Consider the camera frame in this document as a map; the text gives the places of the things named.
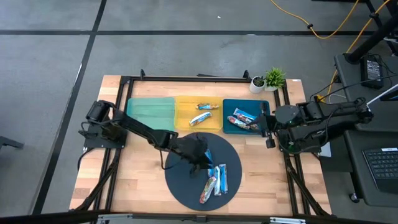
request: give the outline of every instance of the white pot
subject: white pot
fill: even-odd
[[[254,80],[255,78],[256,78],[256,77],[254,77],[254,78],[251,80],[249,89],[250,89],[250,92],[252,92],[252,93],[260,93],[260,92],[264,89],[264,86],[265,86],[266,84],[264,83],[264,85],[263,85],[263,86],[260,86],[260,87],[256,86],[256,85],[253,83],[253,80]]]
[[[264,90],[265,91],[275,91],[275,90],[277,90],[278,88],[276,88],[276,87],[274,87],[274,86],[266,86],[266,87],[264,87]]]

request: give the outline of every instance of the yellow tray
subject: yellow tray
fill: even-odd
[[[214,110],[198,110],[199,103],[213,103],[219,106]],[[210,112],[211,117],[201,123],[190,126],[189,122],[196,116]],[[223,99],[215,96],[176,96],[175,119],[176,129],[186,131],[219,131],[223,127]]]

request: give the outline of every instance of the potted plant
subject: potted plant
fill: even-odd
[[[260,93],[266,85],[264,77],[254,77],[250,83],[250,92],[252,93]]]
[[[265,91],[275,91],[276,89],[284,85],[284,75],[285,73],[280,68],[272,68],[270,71],[266,72],[266,87]]]

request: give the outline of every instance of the yellow cable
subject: yellow cable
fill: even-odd
[[[390,0],[385,1],[377,10],[375,13],[378,13]],[[359,32],[358,36],[356,36],[354,42],[350,45],[350,47],[348,48],[348,50],[346,51],[346,53],[348,53],[355,45],[355,43],[358,41],[359,37],[362,35],[362,33],[365,31],[365,29],[368,27],[368,25],[371,23],[373,19],[369,19],[368,22],[365,24],[365,26],[362,28],[361,32]],[[335,77],[337,75],[337,70],[335,70],[335,73],[333,74],[333,77],[331,78],[330,81],[330,86],[329,86],[329,90],[328,90],[328,94],[331,92],[331,86],[333,85],[333,82],[335,80]]]
[[[306,23],[306,25],[310,25],[310,23],[307,22],[307,21],[306,21],[305,19],[303,19],[302,17],[300,17],[300,16],[298,16],[298,15],[295,15],[295,14],[293,14],[293,13],[291,13],[291,12],[288,12],[288,11],[286,11],[285,9],[282,9],[281,7],[279,7],[279,6],[274,2],[274,0],[270,0],[270,1],[274,4],[274,6],[276,6],[276,7],[277,7],[279,10],[281,10],[282,12],[284,12],[284,13],[286,13],[286,14],[288,14],[288,15],[291,15],[291,16],[293,16],[293,17],[296,17],[297,19],[300,19],[301,21],[303,21],[304,23]],[[334,31],[333,33],[331,33],[329,36],[327,36],[327,37],[320,37],[320,36],[315,32],[315,30],[314,30],[312,27],[310,27],[311,31],[312,31],[313,34],[314,34],[316,37],[318,37],[319,39],[328,39],[328,38],[332,37],[335,33],[337,33],[337,31],[340,30],[340,28],[344,25],[344,23],[347,21],[347,19],[351,16],[351,14],[353,13],[353,11],[354,11],[354,9],[355,9],[357,3],[359,3],[359,0],[356,0],[354,6],[351,8],[350,12],[348,13],[348,15],[346,16],[346,18],[344,19],[344,21],[340,24],[340,26],[338,26],[337,30],[335,30],[335,31]]]

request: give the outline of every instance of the keyboard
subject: keyboard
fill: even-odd
[[[377,188],[398,194],[398,149],[368,149],[363,154]]]

